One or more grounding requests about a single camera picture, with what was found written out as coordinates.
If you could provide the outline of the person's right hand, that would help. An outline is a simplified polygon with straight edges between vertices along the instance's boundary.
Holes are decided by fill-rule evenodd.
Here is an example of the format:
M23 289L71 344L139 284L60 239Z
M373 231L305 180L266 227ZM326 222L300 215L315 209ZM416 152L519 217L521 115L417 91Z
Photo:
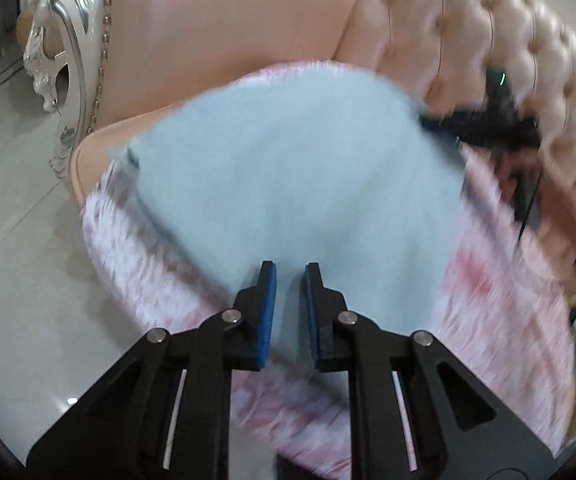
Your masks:
M502 200L521 216L538 206L548 193L550 177L536 150L501 152L494 158L493 172Z

